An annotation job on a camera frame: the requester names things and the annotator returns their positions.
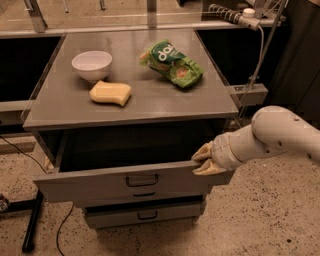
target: terrazzo floor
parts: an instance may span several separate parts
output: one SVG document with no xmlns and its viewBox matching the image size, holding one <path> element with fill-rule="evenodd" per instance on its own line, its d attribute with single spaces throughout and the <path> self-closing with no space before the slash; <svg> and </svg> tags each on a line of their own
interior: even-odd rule
<svg viewBox="0 0 320 256">
<path fill-rule="evenodd" d="M 0 155 L 1 192 L 11 202 L 32 199 L 32 176 L 40 172 L 20 153 Z M 71 206 L 43 203 L 31 255 L 61 255 L 56 234 Z M 0 255 L 23 255 L 29 216 L 30 211 L 0 215 Z M 238 168 L 229 185 L 213 188 L 197 221 L 93 230 L 74 208 L 59 244 L 64 255 L 320 255 L 319 223 L 320 168 L 284 154 Z"/>
</svg>

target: sponge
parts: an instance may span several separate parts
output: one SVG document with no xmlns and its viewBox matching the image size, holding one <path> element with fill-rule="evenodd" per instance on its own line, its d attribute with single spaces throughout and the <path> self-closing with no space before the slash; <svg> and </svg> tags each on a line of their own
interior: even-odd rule
<svg viewBox="0 0 320 256">
<path fill-rule="evenodd" d="M 123 83 L 99 81 L 90 90 L 90 98 L 98 103 L 115 103 L 122 107 L 131 95 L 131 87 Z"/>
</svg>

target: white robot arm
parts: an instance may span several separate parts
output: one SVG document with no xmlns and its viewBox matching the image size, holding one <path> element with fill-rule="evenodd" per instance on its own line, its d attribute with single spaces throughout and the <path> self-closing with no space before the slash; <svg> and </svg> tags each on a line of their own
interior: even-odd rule
<svg viewBox="0 0 320 256">
<path fill-rule="evenodd" d="M 207 160 L 193 172 L 212 175 L 285 152 L 305 154 L 320 164 L 320 131 L 288 109 L 268 106 L 255 113 L 250 125 L 203 145 L 192 159 Z"/>
</svg>

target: chip bag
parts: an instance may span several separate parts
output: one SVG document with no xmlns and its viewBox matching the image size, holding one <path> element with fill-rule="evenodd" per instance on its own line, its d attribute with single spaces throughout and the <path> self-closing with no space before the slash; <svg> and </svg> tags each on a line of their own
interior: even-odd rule
<svg viewBox="0 0 320 256">
<path fill-rule="evenodd" d="M 168 40 L 158 42 L 140 56 L 139 64 L 159 72 L 181 88 L 193 86 L 203 74 L 202 68 Z"/>
</svg>

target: countertop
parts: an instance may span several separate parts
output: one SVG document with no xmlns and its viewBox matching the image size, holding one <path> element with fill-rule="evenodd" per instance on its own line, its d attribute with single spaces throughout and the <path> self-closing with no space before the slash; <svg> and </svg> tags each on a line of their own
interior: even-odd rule
<svg viewBox="0 0 320 256">
<path fill-rule="evenodd" d="M 139 66 L 139 56 L 163 39 L 169 39 L 204 69 L 202 79 L 193 88 L 177 88 L 157 72 Z M 73 71 L 72 59 L 90 50 L 107 51 L 113 56 L 107 82 L 132 87 L 124 107 L 93 102 L 89 96 L 91 85 Z M 23 127 L 41 131 L 227 118 L 237 113 L 193 29 L 75 33 L 66 36 Z"/>
</svg>

